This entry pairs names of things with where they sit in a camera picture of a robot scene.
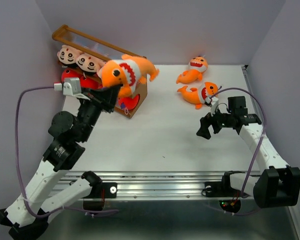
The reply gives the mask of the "red shark plush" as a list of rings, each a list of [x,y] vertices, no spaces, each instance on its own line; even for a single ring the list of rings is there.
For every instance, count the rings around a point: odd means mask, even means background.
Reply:
[[[92,90],[97,90],[100,88],[100,83],[93,80],[90,77],[82,75],[79,78],[80,81],[80,87],[84,89],[92,89]]]
[[[61,74],[61,82],[63,83],[66,78],[77,78],[78,74],[72,68],[66,68]]]
[[[132,110],[136,108],[139,101],[140,101],[140,95],[137,94],[135,97],[119,98],[117,101],[117,105],[125,115],[128,115]]]

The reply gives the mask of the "boy doll black hair front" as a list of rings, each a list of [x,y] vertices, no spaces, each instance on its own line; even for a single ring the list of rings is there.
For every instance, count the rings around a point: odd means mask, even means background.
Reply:
[[[87,75],[96,75],[105,65],[105,61],[93,55],[83,53],[76,58],[76,64]]]

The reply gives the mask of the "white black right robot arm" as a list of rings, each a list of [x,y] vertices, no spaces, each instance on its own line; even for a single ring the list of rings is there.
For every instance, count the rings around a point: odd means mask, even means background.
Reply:
[[[214,134],[224,128],[235,130],[252,153],[251,164],[257,164],[260,172],[252,176],[251,167],[247,172],[227,171],[220,182],[206,185],[207,195],[221,197],[237,192],[253,197],[261,209],[295,206],[300,194],[300,169],[290,166],[276,151],[266,134],[266,125],[256,114],[248,112],[245,97],[229,97],[226,113],[220,111],[216,97],[206,104],[210,111],[200,119],[196,135],[209,140],[209,128]]]

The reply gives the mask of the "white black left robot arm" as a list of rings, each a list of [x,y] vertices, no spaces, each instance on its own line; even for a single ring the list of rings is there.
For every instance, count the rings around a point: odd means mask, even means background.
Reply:
[[[74,183],[55,195],[51,191],[77,163],[101,113],[114,111],[120,85],[100,89],[72,87],[55,83],[53,89],[80,102],[76,115],[60,111],[54,115],[48,133],[53,140],[43,154],[39,166],[24,184],[19,178],[21,193],[7,208],[0,209],[0,224],[9,227],[14,240],[36,240],[50,222],[62,211],[71,210],[79,199],[99,196],[104,199],[107,189],[93,171],[85,171]]]

